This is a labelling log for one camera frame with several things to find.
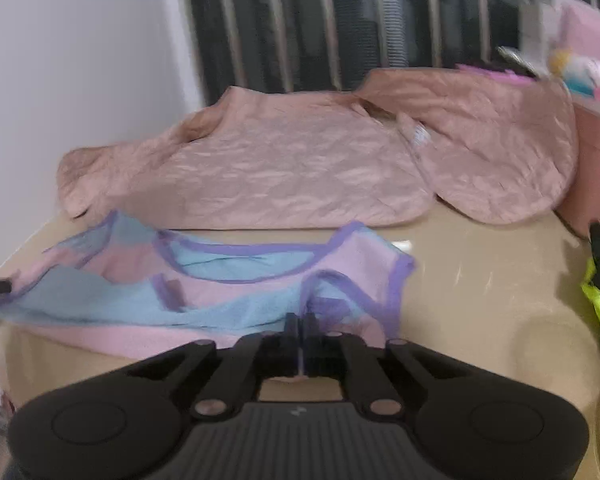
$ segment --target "clothing tag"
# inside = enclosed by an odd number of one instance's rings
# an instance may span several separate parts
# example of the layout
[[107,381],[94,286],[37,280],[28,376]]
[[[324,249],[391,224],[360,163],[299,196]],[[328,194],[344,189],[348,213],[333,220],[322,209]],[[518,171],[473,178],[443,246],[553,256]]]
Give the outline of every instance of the clothing tag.
[[418,123],[413,131],[414,145],[421,146],[423,144],[427,144],[428,142],[431,142],[431,134],[421,123]]

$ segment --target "white wall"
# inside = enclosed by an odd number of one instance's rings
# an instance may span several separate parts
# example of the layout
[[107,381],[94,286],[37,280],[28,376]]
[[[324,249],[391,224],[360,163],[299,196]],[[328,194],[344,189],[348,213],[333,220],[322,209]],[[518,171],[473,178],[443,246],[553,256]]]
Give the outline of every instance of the white wall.
[[0,264],[55,213],[63,153],[152,136],[202,103],[178,73],[174,1],[0,0]]

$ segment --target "neon yellow strap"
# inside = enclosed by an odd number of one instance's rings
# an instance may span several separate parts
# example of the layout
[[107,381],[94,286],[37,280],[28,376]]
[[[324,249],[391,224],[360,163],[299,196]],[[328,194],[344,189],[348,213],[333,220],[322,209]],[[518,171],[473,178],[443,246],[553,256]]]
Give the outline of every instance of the neon yellow strap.
[[595,273],[596,264],[594,263],[593,258],[590,258],[587,262],[587,272],[584,275],[584,280],[580,286],[584,295],[593,304],[593,308],[596,310],[596,316],[598,316],[598,321],[600,322],[600,290],[591,283],[591,279]]

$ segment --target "pink wrinkled fabric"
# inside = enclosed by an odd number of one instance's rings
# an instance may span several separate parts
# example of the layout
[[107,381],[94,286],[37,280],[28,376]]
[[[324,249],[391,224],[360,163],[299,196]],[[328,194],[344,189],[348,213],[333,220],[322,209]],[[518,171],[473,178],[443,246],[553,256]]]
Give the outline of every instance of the pink wrinkled fabric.
[[171,229],[385,226],[423,215],[435,194],[501,224],[552,208],[576,150],[556,82],[378,69],[353,93],[229,88],[155,139],[69,152],[58,189],[89,224],[118,208]]

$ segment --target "beige table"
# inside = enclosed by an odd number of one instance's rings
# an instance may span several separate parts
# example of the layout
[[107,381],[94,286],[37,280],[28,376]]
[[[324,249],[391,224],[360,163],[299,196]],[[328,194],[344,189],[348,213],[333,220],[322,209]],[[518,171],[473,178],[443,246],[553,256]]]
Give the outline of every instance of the beige table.
[[[50,222],[0,270],[8,274],[84,226]],[[418,269],[402,304],[402,336],[439,352],[565,397],[587,417],[589,451],[576,478],[600,479],[596,406],[599,327],[579,289],[587,247],[553,215],[496,228],[443,205],[419,222],[379,229],[410,240]],[[231,243],[315,242],[327,230],[198,232]],[[0,324],[0,380],[14,402],[111,370],[128,360],[60,346]],[[337,395],[327,381],[269,384],[267,397]]]

